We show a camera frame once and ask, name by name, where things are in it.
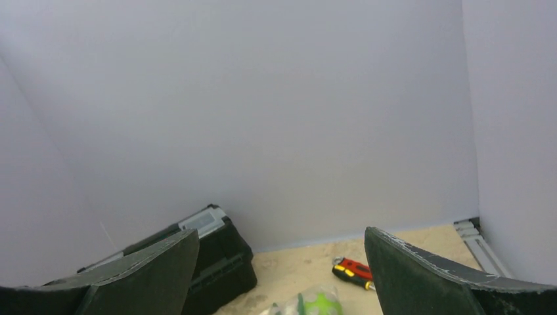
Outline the clear zip top bag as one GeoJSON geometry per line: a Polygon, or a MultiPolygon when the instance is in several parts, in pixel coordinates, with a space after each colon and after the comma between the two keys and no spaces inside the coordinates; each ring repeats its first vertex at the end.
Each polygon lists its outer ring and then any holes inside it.
{"type": "Polygon", "coordinates": [[[283,302],[273,302],[261,315],[342,315],[343,306],[333,285],[315,285],[283,302]]]}

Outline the toy green apple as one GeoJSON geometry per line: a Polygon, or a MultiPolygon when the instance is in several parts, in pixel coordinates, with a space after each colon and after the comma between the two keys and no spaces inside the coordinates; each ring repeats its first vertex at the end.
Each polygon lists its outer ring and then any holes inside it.
{"type": "Polygon", "coordinates": [[[342,315],[344,313],[339,298],[333,293],[307,293],[301,297],[300,314],[342,315]]]}

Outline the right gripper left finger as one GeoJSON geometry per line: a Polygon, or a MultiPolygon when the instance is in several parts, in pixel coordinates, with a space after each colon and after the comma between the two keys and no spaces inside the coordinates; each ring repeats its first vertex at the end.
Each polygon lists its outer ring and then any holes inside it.
{"type": "Polygon", "coordinates": [[[199,238],[184,230],[144,249],[42,286],[2,287],[2,314],[180,314],[199,238]]]}

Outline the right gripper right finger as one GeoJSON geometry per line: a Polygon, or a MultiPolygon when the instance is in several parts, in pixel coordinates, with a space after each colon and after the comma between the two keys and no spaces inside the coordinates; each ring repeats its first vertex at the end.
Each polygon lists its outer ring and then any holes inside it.
{"type": "Polygon", "coordinates": [[[556,286],[496,276],[377,227],[365,251],[384,314],[555,314],[556,286]]]}

